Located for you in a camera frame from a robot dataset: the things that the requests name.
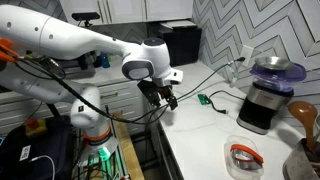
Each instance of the black box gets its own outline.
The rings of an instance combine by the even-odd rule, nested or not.
[[[198,60],[201,31],[196,26],[170,29],[159,22],[148,23],[149,36],[166,42],[171,66],[194,63]]]

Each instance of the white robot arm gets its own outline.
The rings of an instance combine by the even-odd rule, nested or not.
[[[157,87],[180,84],[183,77],[182,71],[170,67],[167,46],[160,39],[149,39],[142,45],[126,43],[21,7],[0,5],[1,38],[12,43],[10,49],[31,50],[65,60],[94,50],[118,54],[123,57],[122,72],[127,78],[141,80],[151,77]],[[35,69],[29,70],[41,75]],[[14,63],[1,60],[0,76],[0,85],[21,94],[51,104],[71,103],[71,123],[85,130],[85,138],[90,144],[84,159],[101,149],[107,151],[107,154],[115,150],[117,140],[110,133],[106,117],[75,98],[58,82],[34,77],[21,71]],[[97,87],[63,81],[92,105],[100,106]]]
[[[122,72],[129,79],[151,77],[159,87],[182,81],[183,72],[170,67],[167,46],[160,39],[145,40],[142,45],[127,43],[11,5],[0,6],[0,17],[0,37],[11,41],[16,50],[65,60],[98,50],[121,55]]]

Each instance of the backsplash tile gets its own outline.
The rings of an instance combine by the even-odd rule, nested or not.
[[[203,29],[199,59],[215,69],[219,61],[239,58],[242,45],[254,48],[249,66],[238,69],[235,83],[245,93],[257,57],[279,56],[299,63],[308,72],[293,100],[308,101],[320,110],[319,15],[318,0],[194,0],[192,21]],[[226,72],[220,74],[230,78]],[[291,118],[287,111],[279,116]]]

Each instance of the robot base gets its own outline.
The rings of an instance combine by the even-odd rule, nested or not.
[[[85,147],[77,165],[79,167],[87,166],[88,160],[92,161],[92,159],[94,164],[107,161],[110,156],[116,151],[118,144],[118,140],[111,134],[111,137],[109,137],[106,142],[97,146],[89,145]]]

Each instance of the gray tile wall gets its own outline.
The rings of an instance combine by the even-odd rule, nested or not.
[[[299,63],[308,76],[292,101],[307,101],[320,110],[319,17],[318,0],[195,0],[192,20],[203,29],[199,59],[215,69],[239,58],[243,45],[253,47],[249,66],[238,70],[236,86],[244,92],[252,82],[255,58],[279,56]],[[220,74],[228,78],[225,70]],[[287,108],[279,116],[301,126]]]
[[[0,0],[0,5],[1,4],[25,7],[66,21],[66,17],[58,0]],[[147,37],[145,23],[103,25],[91,27],[91,29],[124,41],[141,42]]]

